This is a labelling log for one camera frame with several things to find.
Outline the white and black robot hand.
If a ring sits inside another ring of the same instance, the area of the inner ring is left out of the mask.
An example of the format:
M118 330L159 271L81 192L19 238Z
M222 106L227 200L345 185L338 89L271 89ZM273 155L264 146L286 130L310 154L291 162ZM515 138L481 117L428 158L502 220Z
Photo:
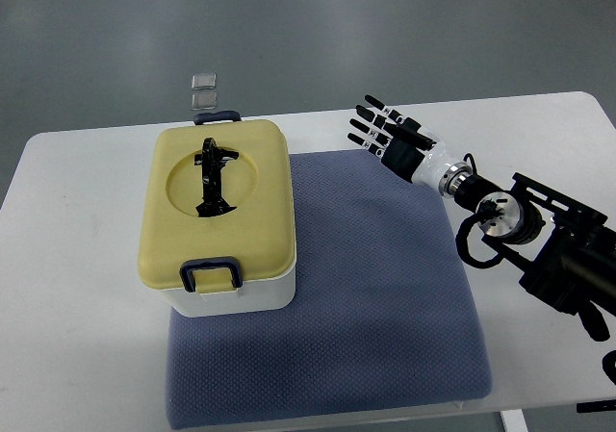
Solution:
M347 138L373 154L397 177L426 185L452 198L461 183L475 173L471 156L451 156L443 140L415 119L367 94L367 106L355 107Z

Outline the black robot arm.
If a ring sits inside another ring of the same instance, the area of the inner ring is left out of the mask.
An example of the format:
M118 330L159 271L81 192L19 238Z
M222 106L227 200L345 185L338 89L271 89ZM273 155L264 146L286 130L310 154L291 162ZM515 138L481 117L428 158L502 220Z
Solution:
M466 155L447 195L469 212L455 236L460 259L488 269L508 262L520 286L561 314L579 318L597 343L615 313L615 232L607 217L522 173L505 190L477 174Z

